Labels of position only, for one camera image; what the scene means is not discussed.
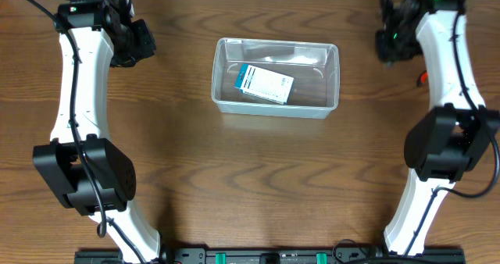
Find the red handled pliers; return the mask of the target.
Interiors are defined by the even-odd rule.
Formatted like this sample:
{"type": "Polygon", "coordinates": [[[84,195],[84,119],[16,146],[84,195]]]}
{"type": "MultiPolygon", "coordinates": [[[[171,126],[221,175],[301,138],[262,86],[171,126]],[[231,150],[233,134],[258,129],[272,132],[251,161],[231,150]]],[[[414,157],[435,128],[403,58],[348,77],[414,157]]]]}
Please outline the red handled pliers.
{"type": "Polygon", "coordinates": [[[422,87],[427,81],[427,71],[422,72],[416,81],[416,86],[417,87],[422,87]]]}

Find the white blue cardboard box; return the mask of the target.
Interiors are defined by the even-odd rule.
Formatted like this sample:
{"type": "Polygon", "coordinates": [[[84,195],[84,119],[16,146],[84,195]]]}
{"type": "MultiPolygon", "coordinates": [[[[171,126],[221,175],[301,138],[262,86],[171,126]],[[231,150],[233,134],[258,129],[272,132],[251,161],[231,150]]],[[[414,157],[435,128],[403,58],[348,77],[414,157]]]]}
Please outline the white blue cardboard box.
{"type": "Polygon", "coordinates": [[[243,94],[286,105],[294,82],[294,77],[245,63],[234,86],[243,94]]]}

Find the clear plastic container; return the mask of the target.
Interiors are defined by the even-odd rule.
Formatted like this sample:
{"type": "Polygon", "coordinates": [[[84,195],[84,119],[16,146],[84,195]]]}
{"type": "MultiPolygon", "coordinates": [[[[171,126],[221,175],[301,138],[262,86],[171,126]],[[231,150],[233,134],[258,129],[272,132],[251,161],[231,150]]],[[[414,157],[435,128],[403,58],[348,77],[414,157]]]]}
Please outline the clear plastic container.
{"type": "Polygon", "coordinates": [[[339,103],[333,44],[224,37],[212,67],[212,100],[225,113],[325,119],[339,103]]]}

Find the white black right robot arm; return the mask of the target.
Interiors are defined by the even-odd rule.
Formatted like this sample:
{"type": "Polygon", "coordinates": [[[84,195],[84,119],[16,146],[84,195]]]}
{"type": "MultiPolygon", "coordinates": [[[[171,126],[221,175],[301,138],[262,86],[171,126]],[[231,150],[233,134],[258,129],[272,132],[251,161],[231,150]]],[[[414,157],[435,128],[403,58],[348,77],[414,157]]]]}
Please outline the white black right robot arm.
{"type": "Polygon", "coordinates": [[[383,28],[375,34],[381,62],[424,58],[417,81],[428,84],[429,110],[405,138],[409,174],[402,198],[384,229],[384,251],[393,259],[422,259],[430,225],[447,194],[476,199],[498,183],[499,168],[485,189],[463,193],[455,184],[488,148],[499,156],[499,112],[488,109],[473,76],[466,40],[466,0],[380,0],[383,28]]]}

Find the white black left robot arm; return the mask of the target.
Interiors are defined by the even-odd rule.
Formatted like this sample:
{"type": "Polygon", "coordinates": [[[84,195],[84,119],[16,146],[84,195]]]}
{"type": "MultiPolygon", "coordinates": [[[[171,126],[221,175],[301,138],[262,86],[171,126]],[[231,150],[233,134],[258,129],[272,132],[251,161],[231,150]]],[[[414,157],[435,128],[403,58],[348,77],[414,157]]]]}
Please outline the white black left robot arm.
{"type": "Polygon", "coordinates": [[[59,109],[47,144],[33,162],[59,203],[96,222],[122,260],[153,263],[161,237],[134,200],[132,161],[112,142],[108,124],[108,78],[112,68],[131,68],[155,53],[131,0],[69,0],[53,15],[62,50],[59,109]]]}

